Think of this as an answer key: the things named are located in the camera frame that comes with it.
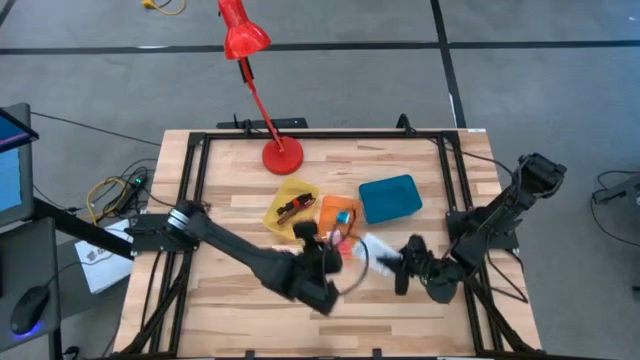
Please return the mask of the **dark grey desk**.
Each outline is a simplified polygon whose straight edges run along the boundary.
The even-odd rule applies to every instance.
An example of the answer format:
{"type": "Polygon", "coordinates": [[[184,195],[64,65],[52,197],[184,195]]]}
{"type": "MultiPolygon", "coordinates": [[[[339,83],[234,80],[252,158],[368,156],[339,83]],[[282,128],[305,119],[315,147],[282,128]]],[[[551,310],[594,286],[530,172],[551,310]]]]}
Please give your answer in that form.
{"type": "Polygon", "coordinates": [[[24,223],[0,234],[0,353],[46,337],[47,360],[62,360],[61,305],[55,222],[51,218],[24,223]],[[11,316],[20,299],[42,288],[42,311],[21,334],[11,316]]]}

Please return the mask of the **black cable bundle red tie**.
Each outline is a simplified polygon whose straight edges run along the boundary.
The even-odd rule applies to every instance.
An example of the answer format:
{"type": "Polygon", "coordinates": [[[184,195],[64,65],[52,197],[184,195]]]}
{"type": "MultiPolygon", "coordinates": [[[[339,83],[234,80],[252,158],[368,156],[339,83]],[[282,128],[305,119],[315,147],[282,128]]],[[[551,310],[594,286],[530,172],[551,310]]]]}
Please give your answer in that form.
{"type": "Polygon", "coordinates": [[[278,225],[283,225],[297,213],[309,208],[316,201],[312,193],[301,194],[277,209],[278,225]]]}

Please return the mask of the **red desk lamp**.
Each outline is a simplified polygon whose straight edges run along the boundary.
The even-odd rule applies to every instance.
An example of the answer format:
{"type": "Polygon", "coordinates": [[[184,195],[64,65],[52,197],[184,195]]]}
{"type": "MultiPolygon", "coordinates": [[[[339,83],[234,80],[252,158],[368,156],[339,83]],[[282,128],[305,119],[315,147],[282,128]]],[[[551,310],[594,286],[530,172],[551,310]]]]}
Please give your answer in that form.
{"type": "Polygon", "coordinates": [[[228,60],[239,64],[244,84],[249,89],[254,102],[262,115],[272,139],[262,151],[264,167],[276,175],[294,173],[302,165],[304,152],[301,144],[293,137],[283,136],[274,126],[254,83],[249,57],[271,45],[271,38],[265,30],[248,16],[242,0],[217,0],[219,14],[227,32],[223,50],[228,60]]]}

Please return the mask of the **black computer monitor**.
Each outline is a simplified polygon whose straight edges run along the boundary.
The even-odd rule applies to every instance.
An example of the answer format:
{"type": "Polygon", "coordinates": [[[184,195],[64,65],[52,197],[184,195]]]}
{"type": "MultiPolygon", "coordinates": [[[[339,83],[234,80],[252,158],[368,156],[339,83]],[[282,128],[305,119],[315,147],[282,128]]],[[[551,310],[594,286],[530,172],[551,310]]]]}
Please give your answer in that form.
{"type": "Polygon", "coordinates": [[[29,104],[0,107],[0,227],[33,213],[32,143],[39,138],[29,104]]]}

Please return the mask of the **black aluminium table frame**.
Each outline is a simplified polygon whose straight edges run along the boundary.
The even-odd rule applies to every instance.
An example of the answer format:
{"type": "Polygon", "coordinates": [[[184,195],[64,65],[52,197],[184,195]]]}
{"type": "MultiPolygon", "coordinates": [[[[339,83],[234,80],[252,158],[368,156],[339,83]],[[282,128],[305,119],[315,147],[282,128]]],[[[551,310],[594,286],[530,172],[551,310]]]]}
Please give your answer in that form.
{"type": "MultiPolygon", "coordinates": [[[[304,152],[294,178],[319,188],[319,197],[356,199],[361,184],[408,174],[422,208],[397,220],[368,224],[362,211],[358,238],[371,233],[393,247],[423,237],[440,257],[452,243],[447,217],[488,205],[501,192],[489,140],[468,129],[301,129],[304,152]]],[[[268,172],[261,151],[267,135],[239,130],[169,130],[155,173],[160,203],[153,228],[183,201],[205,207],[211,220],[259,246],[302,251],[263,225],[284,178],[268,172]]],[[[356,258],[326,278],[339,297],[327,316],[263,287],[252,271],[200,242],[182,254],[167,252],[154,266],[135,258],[121,323],[108,360],[415,359],[473,356],[534,360],[542,356],[531,308],[499,298],[503,281],[485,263],[477,280],[491,288],[482,302],[460,283],[447,304],[437,303],[418,278],[394,292],[394,275],[370,270],[356,258]]]]}

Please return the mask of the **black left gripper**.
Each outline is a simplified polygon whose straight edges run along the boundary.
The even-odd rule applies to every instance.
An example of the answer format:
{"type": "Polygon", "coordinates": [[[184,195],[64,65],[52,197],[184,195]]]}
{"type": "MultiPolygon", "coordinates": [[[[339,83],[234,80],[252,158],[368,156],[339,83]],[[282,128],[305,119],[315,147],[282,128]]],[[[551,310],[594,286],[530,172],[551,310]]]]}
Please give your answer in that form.
{"type": "Polygon", "coordinates": [[[318,243],[318,225],[316,222],[298,222],[293,225],[295,239],[303,248],[302,261],[316,277],[337,274],[343,268],[340,253],[326,243],[318,243]]]}

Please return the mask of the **long black power bar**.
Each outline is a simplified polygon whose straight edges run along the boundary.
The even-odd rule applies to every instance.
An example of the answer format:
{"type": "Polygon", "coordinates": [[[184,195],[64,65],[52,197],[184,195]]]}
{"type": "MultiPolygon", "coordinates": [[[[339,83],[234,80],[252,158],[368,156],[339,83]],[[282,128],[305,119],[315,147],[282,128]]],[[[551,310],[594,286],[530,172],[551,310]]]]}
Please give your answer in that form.
{"type": "MultiPolygon", "coordinates": [[[[296,129],[296,128],[308,128],[308,123],[305,118],[276,118],[272,120],[273,125],[278,129],[296,129]]],[[[238,120],[234,119],[227,122],[218,122],[216,124],[217,129],[244,129],[247,126],[256,129],[266,129],[267,125],[264,120],[238,120]]]]}

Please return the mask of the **teal plastic bin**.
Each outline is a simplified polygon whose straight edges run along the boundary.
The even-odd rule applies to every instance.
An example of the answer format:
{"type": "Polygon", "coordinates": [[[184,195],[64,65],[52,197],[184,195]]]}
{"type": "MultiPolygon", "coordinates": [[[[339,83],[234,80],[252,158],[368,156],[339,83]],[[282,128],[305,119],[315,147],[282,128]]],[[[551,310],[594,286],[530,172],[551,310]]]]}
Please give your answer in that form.
{"type": "Polygon", "coordinates": [[[358,191],[368,224],[409,216],[423,206],[416,183],[408,174],[363,183],[358,191]]]}

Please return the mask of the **white cardboard box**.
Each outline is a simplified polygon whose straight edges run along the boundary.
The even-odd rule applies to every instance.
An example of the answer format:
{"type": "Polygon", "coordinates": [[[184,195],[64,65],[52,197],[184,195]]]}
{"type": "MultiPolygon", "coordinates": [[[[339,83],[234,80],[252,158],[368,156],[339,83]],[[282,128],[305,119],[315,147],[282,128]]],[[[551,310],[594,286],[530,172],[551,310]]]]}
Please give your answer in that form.
{"type": "Polygon", "coordinates": [[[75,244],[89,291],[98,294],[131,274],[133,261],[86,241],[75,244]]]}

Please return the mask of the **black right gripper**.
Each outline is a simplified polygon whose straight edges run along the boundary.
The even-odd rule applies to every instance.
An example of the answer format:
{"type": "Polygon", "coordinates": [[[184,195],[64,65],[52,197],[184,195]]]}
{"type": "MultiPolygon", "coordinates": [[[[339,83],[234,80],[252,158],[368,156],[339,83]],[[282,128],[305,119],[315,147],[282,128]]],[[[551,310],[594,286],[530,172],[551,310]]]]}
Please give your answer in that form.
{"type": "Polygon", "coordinates": [[[406,295],[409,279],[417,277],[423,287],[427,285],[428,267],[433,253],[427,249],[422,236],[411,235],[407,244],[399,251],[401,257],[379,256],[376,261],[384,266],[397,266],[395,271],[395,294],[406,295]]]}

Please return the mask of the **black power strip green light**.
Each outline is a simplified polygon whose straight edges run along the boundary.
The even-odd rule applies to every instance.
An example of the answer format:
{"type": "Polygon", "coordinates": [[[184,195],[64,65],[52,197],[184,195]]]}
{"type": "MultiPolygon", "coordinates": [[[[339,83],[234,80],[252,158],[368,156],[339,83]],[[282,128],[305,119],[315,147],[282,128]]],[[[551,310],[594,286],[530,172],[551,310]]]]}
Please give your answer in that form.
{"type": "Polygon", "coordinates": [[[117,213],[124,213],[129,207],[132,200],[135,200],[139,192],[145,187],[147,182],[147,174],[139,171],[130,175],[126,180],[124,195],[116,205],[117,213]]]}

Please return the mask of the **black computer mouse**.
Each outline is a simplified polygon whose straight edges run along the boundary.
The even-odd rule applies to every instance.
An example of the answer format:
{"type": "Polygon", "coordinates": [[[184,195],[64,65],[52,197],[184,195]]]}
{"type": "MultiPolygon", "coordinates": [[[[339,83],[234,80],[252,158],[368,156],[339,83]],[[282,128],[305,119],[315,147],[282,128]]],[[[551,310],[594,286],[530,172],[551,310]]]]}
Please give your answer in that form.
{"type": "Polygon", "coordinates": [[[35,328],[50,298],[47,286],[29,288],[18,300],[10,316],[10,329],[16,336],[24,336],[35,328]]]}

